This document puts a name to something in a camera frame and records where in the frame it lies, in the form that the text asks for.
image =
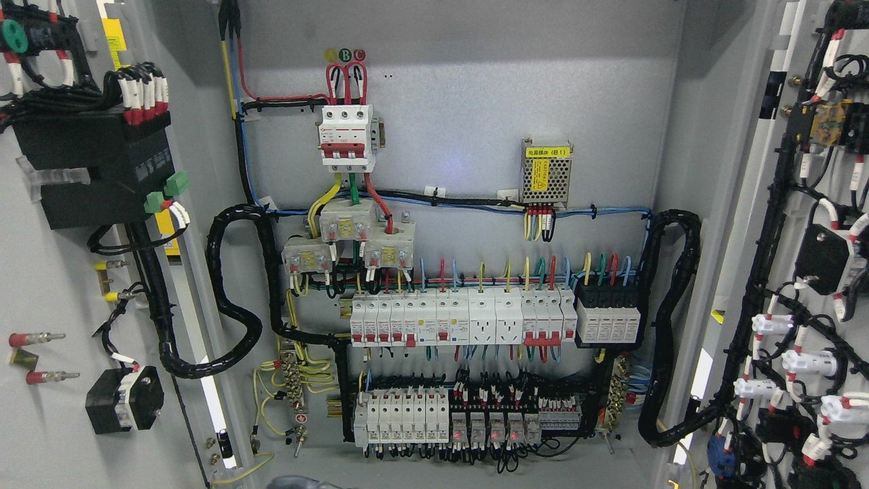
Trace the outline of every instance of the red wire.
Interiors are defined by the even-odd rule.
[[[615,286],[615,276],[619,273],[619,255],[613,253],[609,256],[609,265],[607,266],[610,277],[609,277],[609,286]]]
[[[365,101],[368,100],[368,70],[365,68],[365,64],[358,59],[347,63],[347,73],[350,73],[351,66],[359,66],[362,69],[362,88],[359,89],[359,104],[365,105]]]
[[[378,206],[380,206],[381,211],[383,211],[383,216],[386,217],[386,233],[393,234],[393,224],[392,224],[392,212],[389,211],[389,208],[386,206],[386,202],[383,201],[380,194],[377,193],[373,184],[371,184],[371,174],[365,173],[365,190],[368,191],[368,194],[372,199],[375,200]]]
[[[555,290],[555,255],[552,256],[552,260],[549,262],[549,290]]]
[[[326,98],[328,100],[326,95],[322,93],[317,93],[314,95],[294,95],[289,97],[257,97],[256,95],[250,93],[250,90],[248,90],[247,81],[244,79],[244,53],[242,51],[242,39],[240,37],[236,37],[235,43],[238,49],[238,72],[240,78],[242,79],[242,90],[244,90],[244,93],[248,94],[248,97],[251,97],[254,100],[262,100],[263,102],[295,102],[298,100],[308,100],[310,98]]]

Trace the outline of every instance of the green wire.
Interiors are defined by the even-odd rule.
[[[598,287],[603,285],[603,276],[607,274],[607,256],[600,254],[600,270],[598,270]]]
[[[537,290],[542,291],[543,290],[543,279],[544,279],[544,276],[546,275],[546,259],[544,257],[541,257],[540,261],[537,262],[537,269],[534,270],[534,275],[541,278],[540,282],[538,282],[538,284],[537,284]]]
[[[356,174],[350,173],[350,199],[353,200],[353,205],[359,204],[359,189],[356,188]]]

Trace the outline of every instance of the miniature circuit breaker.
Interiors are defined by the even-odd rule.
[[[395,232],[387,234],[375,228],[365,247],[363,257],[369,270],[378,268],[399,268],[410,270],[414,267],[414,233],[416,224],[395,223]]]
[[[332,173],[370,173],[380,146],[379,122],[371,105],[324,105],[320,155]]]
[[[519,200],[525,204],[565,204],[573,163],[574,146],[570,141],[522,141]]]
[[[375,203],[370,198],[353,205],[349,199],[330,200],[320,212],[320,232],[326,243],[368,241],[376,222]]]

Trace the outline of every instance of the yellow wire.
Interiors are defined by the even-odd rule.
[[[220,49],[223,53],[223,71],[226,74],[226,88],[229,94],[229,117],[235,118],[235,91],[232,89],[232,74],[229,71],[229,52],[226,49],[226,41],[220,42]]]
[[[510,292],[510,260],[507,260],[507,271],[504,272],[504,276],[507,277],[507,291]]]
[[[320,237],[320,231],[317,229],[317,223],[316,223],[317,211],[319,211],[321,207],[326,205],[326,203],[328,201],[335,198],[335,195],[341,189],[341,183],[342,183],[341,173],[336,173],[335,174],[335,183],[332,185],[332,188],[330,188],[326,193],[324,193],[322,197],[316,199],[316,201],[314,201],[314,203],[311,205],[311,209],[308,211],[308,225],[311,226],[311,237],[312,238],[319,238]]]
[[[484,275],[486,275],[486,262],[480,262],[480,276],[478,277],[478,281],[480,282],[480,292],[483,292]]]
[[[308,292],[311,291],[311,287],[308,285],[308,279],[310,275],[305,275],[305,286],[299,289],[299,297],[307,297]]]
[[[582,270],[586,273],[586,276],[583,279],[584,285],[588,287],[588,280],[592,275],[592,254],[591,252],[586,253],[586,263],[582,266]]]
[[[289,325],[294,329],[298,326],[299,321],[295,317],[295,305],[293,304],[293,294],[287,289],[287,308],[289,309]],[[280,339],[278,339],[278,351],[281,350]]]
[[[525,270],[522,272],[525,275],[525,291],[531,290],[531,260],[525,257]]]
[[[211,481],[211,485],[212,485],[212,486],[223,486],[223,485],[226,485],[226,484],[234,484],[235,482],[238,482],[239,480],[242,480],[242,479],[244,479],[245,477],[248,477],[250,474],[256,472],[257,470],[260,469],[260,467],[262,467],[262,466],[268,464],[268,462],[270,462],[271,459],[273,459],[273,458],[275,457],[275,455],[274,455],[273,453],[271,453],[271,452],[261,452],[261,453],[255,453],[255,454],[254,454],[254,457],[268,457],[268,458],[265,459],[265,460],[263,460],[263,461],[260,462],[259,464],[256,464],[255,466],[251,467],[250,470],[245,471],[245,472],[243,472],[243,473],[241,473],[241,474],[239,474],[239,475],[236,475],[236,476],[235,476],[234,478],[232,478],[232,479],[217,479],[217,480],[212,480],[212,481]]]
[[[543,218],[537,218],[537,232],[534,234],[534,241],[540,241],[543,234]]]
[[[667,426],[664,425],[660,419],[656,419],[655,421],[657,422],[659,429],[662,431],[667,430]],[[688,447],[686,447],[684,443],[679,441],[676,445],[685,452],[685,455],[688,458],[688,464],[691,466],[691,487],[697,489],[697,486],[700,484],[700,477],[697,475],[697,466],[694,464],[694,457],[691,456],[691,452],[688,451]]]

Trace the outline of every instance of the yellow label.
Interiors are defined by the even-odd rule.
[[[569,157],[569,146],[540,146],[525,148],[525,157]]]
[[[383,246],[383,254],[381,257],[384,265],[395,263],[395,248],[392,246]]]
[[[302,268],[315,268],[317,266],[317,258],[314,257],[313,251],[303,251],[299,255]]]
[[[549,160],[531,160],[531,191],[542,192],[549,189]]]
[[[104,18],[103,30],[106,33],[106,41],[109,41],[111,62],[115,65],[115,70],[117,70],[121,68],[121,59],[118,57],[117,52],[127,50],[127,42],[123,39],[120,19]]]
[[[168,236],[175,232],[175,226],[172,224],[172,214],[169,213],[169,209],[164,209],[155,215],[157,219],[157,230],[160,231],[160,234]],[[167,256],[181,256],[181,249],[178,248],[177,239],[173,239],[167,244],[164,244],[163,249],[166,251]]]

